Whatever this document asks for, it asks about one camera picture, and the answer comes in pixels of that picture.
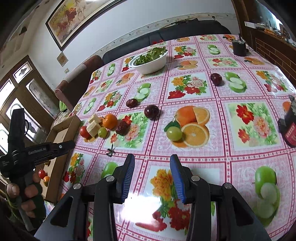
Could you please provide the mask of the left hand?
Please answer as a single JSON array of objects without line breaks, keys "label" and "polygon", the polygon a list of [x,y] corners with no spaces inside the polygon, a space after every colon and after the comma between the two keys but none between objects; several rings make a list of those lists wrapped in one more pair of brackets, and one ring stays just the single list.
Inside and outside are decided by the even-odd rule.
[{"label": "left hand", "polygon": [[[25,195],[25,201],[22,201],[21,208],[30,218],[43,220],[46,216],[46,209],[41,195],[41,179],[38,173],[34,172],[32,181],[32,184],[21,192],[21,194]],[[10,183],[6,186],[6,193],[10,200],[16,199],[20,194],[20,188],[15,183]]]}]

